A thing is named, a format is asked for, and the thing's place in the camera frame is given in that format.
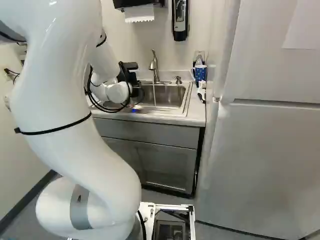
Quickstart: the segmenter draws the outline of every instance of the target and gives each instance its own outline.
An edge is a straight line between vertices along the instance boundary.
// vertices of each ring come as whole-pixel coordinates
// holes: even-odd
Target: sink countertop
[[[200,101],[197,95],[197,87],[195,83],[192,85],[187,116],[152,115],[134,112],[107,113],[97,109],[92,109],[91,112],[94,118],[100,119],[181,125],[190,127],[206,126],[206,105]]]

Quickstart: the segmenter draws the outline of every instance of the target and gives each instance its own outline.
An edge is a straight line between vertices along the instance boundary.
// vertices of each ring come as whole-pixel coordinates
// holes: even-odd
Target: baseboard
[[[50,183],[57,175],[53,170],[49,171],[5,216],[0,220],[0,236],[11,225],[21,211]]]

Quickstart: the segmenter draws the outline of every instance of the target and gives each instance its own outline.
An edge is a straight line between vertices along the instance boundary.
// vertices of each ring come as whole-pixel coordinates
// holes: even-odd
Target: gray floor
[[[166,195],[149,190],[142,190],[142,201],[156,204],[192,204],[192,200]],[[35,214],[36,199],[34,199],[16,218],[14,223],[2,235],[4,240],[65,240],[65,238],[54,236],[46,232],[38,223]],[[197,240],[261,240],[252,237],[214,227],[196,224]],[[312,240],[320,240],[315,235]]]

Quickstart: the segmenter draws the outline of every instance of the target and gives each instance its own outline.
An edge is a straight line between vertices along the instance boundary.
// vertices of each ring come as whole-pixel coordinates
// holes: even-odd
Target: stainless steel sink
[[[142,81],[144,98],[133,98],[132,104],[120,113],[135,113],[148,115],[169,115],[185,117],[188,113],[192,82],[177,85],[174,81],[155,83]],[[101,102],[108,109],[119,109],[121,104]]]

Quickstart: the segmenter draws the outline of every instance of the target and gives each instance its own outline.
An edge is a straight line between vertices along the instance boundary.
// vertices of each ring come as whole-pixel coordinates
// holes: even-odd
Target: paper sign
[[[320,49],[320,0],[297,0],[284,49]]]

